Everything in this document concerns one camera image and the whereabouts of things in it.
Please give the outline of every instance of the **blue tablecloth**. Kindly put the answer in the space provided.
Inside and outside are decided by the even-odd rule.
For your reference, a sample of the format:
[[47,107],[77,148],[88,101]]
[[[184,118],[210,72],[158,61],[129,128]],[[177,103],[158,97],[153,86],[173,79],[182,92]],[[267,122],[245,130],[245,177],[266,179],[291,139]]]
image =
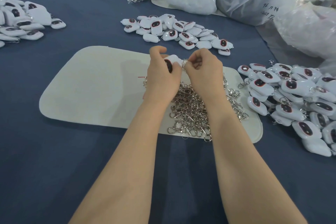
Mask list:
[[[231,19],[167,10],[126,0],[24,0],[44,5],[64,20],[38,41],[0,49],[0,223],[65,224],[120,142],[125,129],[45,118],[41,94],[78,50],[94,45],[147,53],[153,46],[123,31],[120,21],[173,13],[196,21],[234,44],[224,66],[237,68],[274,59],[254,27]],[[175,41],[160,42],[187,58]],[[334,158],[308,153],[292,128],[261,118],[255,146],[311,224],[336,222]],[[227,223],[211,143],[159,135],[149,223]]]

